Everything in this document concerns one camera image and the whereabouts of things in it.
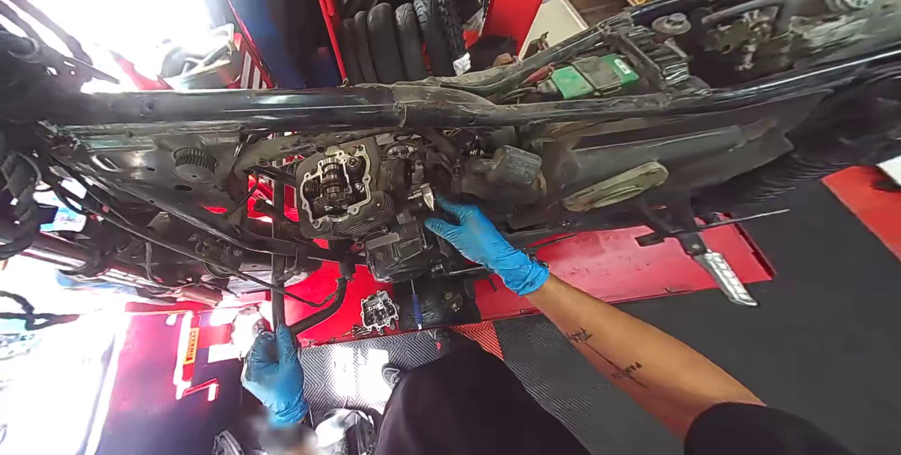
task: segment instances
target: blue nitrile glove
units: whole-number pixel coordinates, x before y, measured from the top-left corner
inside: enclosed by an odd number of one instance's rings
[[[478,207],[455,204],[442,196],[437,200],[438,205],[457,218],[459,226],[429,218],[425,227],[453,244],[464,257],[493,270],[507,288],[525,295],[541,288],[548,280],[548,268],[505,241]]]
[[[257,336],[244,361],[241,382],[269,408],[273,425],[300,422],[310,409],[304,399],[304,369],[300,367],[298,346],[285,324],[278,325],[275,334]]]

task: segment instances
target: blue screwdriver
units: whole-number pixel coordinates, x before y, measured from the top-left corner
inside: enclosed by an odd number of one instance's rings
[[[422,308],[419,306],[419,295],[416,294],[416,288],[412,285],[412,279],[410,279],[410,292],[412,293],[412,316],[416,319],[416,328],[422,330]]]

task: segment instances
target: black sleeve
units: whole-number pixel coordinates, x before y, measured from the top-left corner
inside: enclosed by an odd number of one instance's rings
[[[749,403],[721,403],[695,418],[686,455],[851,455],[803,418]]]

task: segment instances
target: chrome footpeg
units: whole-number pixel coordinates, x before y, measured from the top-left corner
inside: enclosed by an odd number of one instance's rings
[[[692,258],[694,258],[699,265],[703,266],[708,274],[714,277],[716,286],[723,290],[726,298],[731,302],[748,307],[755,307],[758,305],[757,301],[754,300],[748,293],[748,290],[745,289],[744,284],[738,276],[735,275],[735,271],[732,269],[732,266],[729,265],[729,262],[726,261],[726,258],[722,253],[709,250],[706,253],[693,255]]]

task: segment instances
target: pirelli logo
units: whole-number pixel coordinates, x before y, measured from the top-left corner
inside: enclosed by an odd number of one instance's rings
[[[187,351],[185,352],[185,361],[183,365],[193,364],[197,359],[197,341],[200,339],[200,327],[191,329],[191,334],[187,336]]]

